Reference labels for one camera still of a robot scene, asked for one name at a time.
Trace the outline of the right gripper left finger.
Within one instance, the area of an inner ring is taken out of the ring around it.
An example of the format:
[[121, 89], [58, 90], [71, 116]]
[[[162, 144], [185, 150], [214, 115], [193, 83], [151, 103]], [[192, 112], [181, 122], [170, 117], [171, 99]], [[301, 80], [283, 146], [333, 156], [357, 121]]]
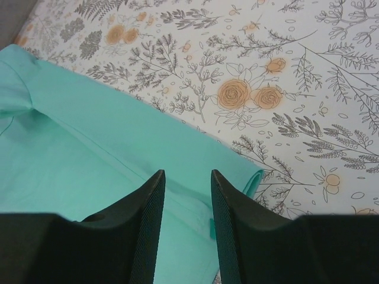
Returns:
[[165, 172], [83, 221], [1, 215], [2, 283], [152, 283]]

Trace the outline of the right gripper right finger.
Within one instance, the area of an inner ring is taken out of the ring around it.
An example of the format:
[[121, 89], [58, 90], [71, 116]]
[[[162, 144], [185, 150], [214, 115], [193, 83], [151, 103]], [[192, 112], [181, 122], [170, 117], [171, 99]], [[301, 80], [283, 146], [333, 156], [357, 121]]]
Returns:
[[377, 215], [294, 220], [239, 192], [219, 171], [211, 197], [223, 283], [377, 283]]

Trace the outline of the teal t shirt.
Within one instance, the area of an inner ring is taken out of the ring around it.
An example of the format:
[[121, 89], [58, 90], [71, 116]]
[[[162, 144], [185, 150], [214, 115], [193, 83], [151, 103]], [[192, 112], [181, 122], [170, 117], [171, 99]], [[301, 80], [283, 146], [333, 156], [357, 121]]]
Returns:
[[111, 87], [1, 51], [1, 212], [80, 221], [166, 175], [155, 283], [211, 283], [219, 268], [211, 171], [252, 196], [262, 169]]

